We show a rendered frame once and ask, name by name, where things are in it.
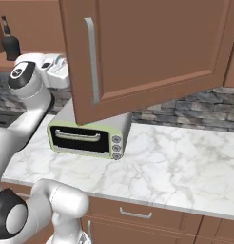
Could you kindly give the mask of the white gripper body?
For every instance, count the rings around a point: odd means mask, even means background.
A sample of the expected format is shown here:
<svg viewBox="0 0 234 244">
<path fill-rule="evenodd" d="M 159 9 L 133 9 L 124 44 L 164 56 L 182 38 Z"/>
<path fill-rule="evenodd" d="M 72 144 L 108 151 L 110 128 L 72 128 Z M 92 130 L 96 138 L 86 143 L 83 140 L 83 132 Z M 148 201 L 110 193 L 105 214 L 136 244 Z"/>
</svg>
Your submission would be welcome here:
<svg viewBox="0 0 234 244">
<path fill-rule="evenodd" d="M 68 62 L 62 54 L 51 53 L 46 56 L 50 66 L 47 70 L 48 87 L 66 89 L 69 87 Z"/>
</svg>

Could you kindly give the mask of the black liquor bottle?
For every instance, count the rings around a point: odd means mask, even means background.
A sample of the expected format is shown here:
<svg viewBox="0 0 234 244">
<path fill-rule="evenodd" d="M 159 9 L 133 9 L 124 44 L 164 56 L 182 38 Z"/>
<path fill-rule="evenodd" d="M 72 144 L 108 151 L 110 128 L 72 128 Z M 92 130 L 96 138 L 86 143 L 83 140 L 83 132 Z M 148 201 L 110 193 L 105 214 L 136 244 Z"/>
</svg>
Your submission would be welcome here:
<svg viewBox="0 0 234 244">
<path fill-rule="evenodd" d="M 15 61 L 21 55 L 19 40 L 11 35 L 10 27 L 6 16 L 2 16 L 5 36 L 2 39 L 2 46 L 7 56 L 8 61 Z"/>
</svg>

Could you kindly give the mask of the green and silver toaster oven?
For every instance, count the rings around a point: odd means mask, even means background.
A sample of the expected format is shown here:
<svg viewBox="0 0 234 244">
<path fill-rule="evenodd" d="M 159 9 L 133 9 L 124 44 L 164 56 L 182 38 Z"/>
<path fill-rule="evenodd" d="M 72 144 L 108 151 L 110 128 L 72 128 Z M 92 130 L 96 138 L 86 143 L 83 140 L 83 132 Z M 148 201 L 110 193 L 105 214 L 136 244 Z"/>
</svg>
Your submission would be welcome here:
<svg viewBox="0 0 234 244">
<path fill-rule="evenodd" d="M 69 100 L 48 123 L 50 147 L 59 153 L 119 160 L 124 155 L 131 120 L 132 113 L 127 112 L 79 126 Z"/>
</svg>

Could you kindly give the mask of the brown base cupboard door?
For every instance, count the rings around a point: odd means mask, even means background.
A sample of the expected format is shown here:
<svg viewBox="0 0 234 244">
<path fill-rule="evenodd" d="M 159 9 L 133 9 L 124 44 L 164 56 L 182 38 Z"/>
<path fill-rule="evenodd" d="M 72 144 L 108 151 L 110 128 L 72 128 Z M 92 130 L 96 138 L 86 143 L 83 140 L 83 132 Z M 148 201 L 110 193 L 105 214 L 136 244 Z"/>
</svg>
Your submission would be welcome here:
<svg viewBox="0 0 234 244">
<path fill-rule="evenodd" d="M 146 228 L 97 217 L 83 217 L 81 224 L 88 233 L 88 220 L 91 221 L 93 244 L 193 244 L 195 236 Z"/>
</svg>

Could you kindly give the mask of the brown drawer front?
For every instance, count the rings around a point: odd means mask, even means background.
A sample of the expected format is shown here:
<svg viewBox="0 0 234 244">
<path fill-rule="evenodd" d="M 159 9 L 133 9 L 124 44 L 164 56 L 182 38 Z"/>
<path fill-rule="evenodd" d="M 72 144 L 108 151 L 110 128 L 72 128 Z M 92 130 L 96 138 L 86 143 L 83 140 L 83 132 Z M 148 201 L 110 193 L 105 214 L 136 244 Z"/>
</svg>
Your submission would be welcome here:
<svg viewBox="0 0 234 244">
<path fill-rule="evenodd" d="M 204 216 L 198 236 L 234 242 L 234 220 Z"/>
<path fill-rule="evenodd" d="M 152 212 L 152 217 L 150 219 L 143 219 L 122 215 L 119 212 L 120 207 L 122 207 L 124 211 L 130 213 L 149 214 Z M 170 211 L 166 209 L 98 197 L 92 197 L 90 199 L 88 215 L 104 218 L 107 220 L 116 220 L 141 226 L 174 231 L 180 231 L 182 229 L 182 225 L 185 219 L 184 215 L 177 211 Z"/>
</svg>

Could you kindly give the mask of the brown wall cabinet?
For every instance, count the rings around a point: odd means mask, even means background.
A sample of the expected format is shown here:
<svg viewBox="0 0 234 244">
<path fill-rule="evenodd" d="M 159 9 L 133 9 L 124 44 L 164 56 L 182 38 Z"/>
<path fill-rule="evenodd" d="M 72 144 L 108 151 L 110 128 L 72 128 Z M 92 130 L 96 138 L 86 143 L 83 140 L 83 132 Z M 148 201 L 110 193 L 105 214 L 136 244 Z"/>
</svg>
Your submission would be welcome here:
<svg viewBox="0 0 234 244">
<path fill-rule="evenodd" d="M 2 47 L 2 16 L 7 19 L 11 34 L 19 40 L 22 53 L 65 52 L 58 0 L 0 0 L 0 71 L 13 67 Z"/>
</svg>

